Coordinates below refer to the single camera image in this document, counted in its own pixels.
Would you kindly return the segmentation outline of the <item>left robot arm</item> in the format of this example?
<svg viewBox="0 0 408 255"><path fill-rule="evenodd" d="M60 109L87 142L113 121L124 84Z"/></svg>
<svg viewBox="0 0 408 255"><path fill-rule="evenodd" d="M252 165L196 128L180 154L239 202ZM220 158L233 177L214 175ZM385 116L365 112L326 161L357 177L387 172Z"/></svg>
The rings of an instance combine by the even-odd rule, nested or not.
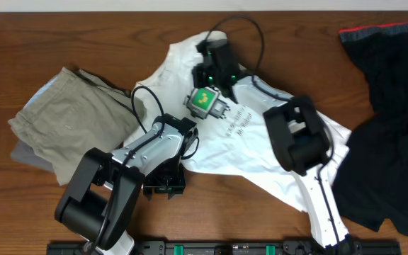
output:
<svg viewBox="0 0 408 255"><path fill-rule="evenodd" d="M134 241L125 228L137 199L182 194L181 162L197 140L195 122L164 114L149 132L120 149L90 149L58 202L56 221L87 240L82 254L130 254Z"/></svg>

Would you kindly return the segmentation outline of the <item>white printed t-shirt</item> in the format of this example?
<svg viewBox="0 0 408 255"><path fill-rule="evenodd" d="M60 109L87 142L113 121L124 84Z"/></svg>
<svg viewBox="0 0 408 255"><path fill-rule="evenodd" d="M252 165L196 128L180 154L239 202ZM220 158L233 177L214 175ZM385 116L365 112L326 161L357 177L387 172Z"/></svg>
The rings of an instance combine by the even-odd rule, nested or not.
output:
<svg viewBox="0 0 408 255"><path fill-rule="evenodd" d="M192 68L202 62L196 45L207 37L202 32L171 44L166 58L147 79L136 83L135 99L146 108L142 127L126 139L127 143L141 137L150 129L161 113L175 118L189 118L186 102L195 92ZM199 142L188 150L190 159L184 166L203 174L243 176L272 196L299 211L305 211L300 189L292 174L285 171L276 160L266 125L261 115L246 106L236 104L213 89L198 90L198 97L191 102L210 109L215 103L220 114L206 119L194 118Z"/></svg>

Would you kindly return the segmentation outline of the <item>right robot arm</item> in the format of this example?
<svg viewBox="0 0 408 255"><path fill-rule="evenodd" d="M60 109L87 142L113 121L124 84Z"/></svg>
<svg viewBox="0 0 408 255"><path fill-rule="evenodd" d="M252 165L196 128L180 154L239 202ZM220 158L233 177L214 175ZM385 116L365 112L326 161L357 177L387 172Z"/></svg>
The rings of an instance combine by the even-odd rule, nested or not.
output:
<svg viewBox="0 0 408 255"><path fill-rule="evenodd" d="M221 96L263 116L273 153L300 189L312 238L322 253L355 254L357 247L324 173L334 155L334 140L310 97L280 92L242 69L227 39L204 39L196 49L203 61L192 69L194 87L213 87Z"/></svg>

